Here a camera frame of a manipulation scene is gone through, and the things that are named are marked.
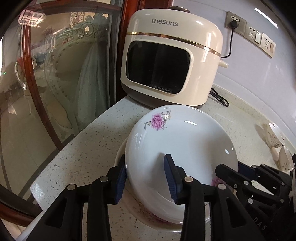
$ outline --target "wall socket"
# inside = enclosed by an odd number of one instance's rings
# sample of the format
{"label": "wall socket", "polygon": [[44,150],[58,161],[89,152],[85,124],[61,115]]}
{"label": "wall socket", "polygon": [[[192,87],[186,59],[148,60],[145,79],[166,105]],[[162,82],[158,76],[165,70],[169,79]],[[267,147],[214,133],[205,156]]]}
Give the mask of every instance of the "wall socket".
{"label": "wall socket", "polygon": [[232,12],[227,12],[226,20],[225,20],[225,27],[231,29],[231,27],[229,26],[229,23],[233,20],[238,22],[238,27],[234,31],[243,36],[244,31],[246,29],[247,21],[244,20],[243,18],[241,18],[240,16],[235,15]]}
{"label": "wall socket", "polygon": [[274,57],[274,51],[276,49],[276,43],[271,40],[265,33],[262,33],[260,48],[263,49],[270,57]]}
{"label": "wall socket", "polygon": [[225,27],[231,29],[230,22],[233,20],[238,22],[238,27],[234,30],[235,32],[261,48],[270,57],[274,57],[276,43],[271,40],[271,38],[265,33],[261,34],[258,30],[253,28],[250,23],[232,12],[227,12],[226,14]]}
{"label": "wall socket", "polygon": [[244,37],[253,44],[255,44],[257,47],[260,47],[261,33],[254,29],[249,22],[247,22],[246,24]]}

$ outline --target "small ceramic cup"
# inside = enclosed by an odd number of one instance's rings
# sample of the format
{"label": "small ceramic cup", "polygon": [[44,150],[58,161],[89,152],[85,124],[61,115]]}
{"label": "small ceramic cup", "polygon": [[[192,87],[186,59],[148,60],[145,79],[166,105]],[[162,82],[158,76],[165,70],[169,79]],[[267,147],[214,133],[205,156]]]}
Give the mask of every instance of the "small ceramic cup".
{"label": "small ceramic cup", "polygon": [[285,138],[283,137],[280,128],[274,122],[269,123],[269,125],[267,126],[265,140],[270,148],[277,148],[284,145],[283,141],[285,140]]}
{"label": "small ceramic cup", "polygon": [[285,145],[279,151],[279,167],[284,172],[290,172],[294,168],[291,154]]}

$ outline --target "floral decoration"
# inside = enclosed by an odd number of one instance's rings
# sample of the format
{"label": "floral decoration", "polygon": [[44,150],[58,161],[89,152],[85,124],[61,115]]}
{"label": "floral decoration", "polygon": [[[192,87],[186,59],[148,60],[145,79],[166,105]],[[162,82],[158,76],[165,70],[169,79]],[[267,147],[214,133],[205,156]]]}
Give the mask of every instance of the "floral decoration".
{"label": "floral decoration", "polygon": [[217,187],[220,183],[223,183],[223,184],[227,185],[226,182],[224,182],[222,179],[220,179],[218,177],[214,177],[212,179],[211,186]]}
{"label": "floral decoration", "polygon": [[156,115],[152,115],[151,121],[144,123],[144,129],[146,130],[146,126],[149,125],[155,130],[164,130],[166,129],[165,124],[167,123],[167,120],[171,118],[170,111],[168,110],[165,114],[163,112],[157,113]]}

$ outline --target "white plate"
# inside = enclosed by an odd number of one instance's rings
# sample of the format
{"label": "white plate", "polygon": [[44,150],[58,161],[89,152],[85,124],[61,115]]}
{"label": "white plate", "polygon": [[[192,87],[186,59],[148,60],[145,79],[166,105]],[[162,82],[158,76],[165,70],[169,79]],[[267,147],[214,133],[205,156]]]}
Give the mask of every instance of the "white plate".
{"label": "white plate", "polygon": [[182,223],[184,205],[170,197],[163,157],[171,154],[186,174],[210,185],[224,163],[238,171],[233,144],[212,117],[193,107],[167,105],[150,111],[133,127],[126,144],[126,170],[139,200],[154,215]]}

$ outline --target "light switch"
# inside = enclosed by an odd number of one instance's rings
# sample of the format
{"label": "light switch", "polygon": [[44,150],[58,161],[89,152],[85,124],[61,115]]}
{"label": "light switch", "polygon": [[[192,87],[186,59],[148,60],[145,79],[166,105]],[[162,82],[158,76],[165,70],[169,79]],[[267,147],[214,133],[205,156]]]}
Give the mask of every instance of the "light switch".
{"label": "light switch", "polygon": [[258,31],[256,32],[256,36],[255,36],[255,42],[257,44],[260,44],[260,40],[261,40],[261,33],[259,33]]}

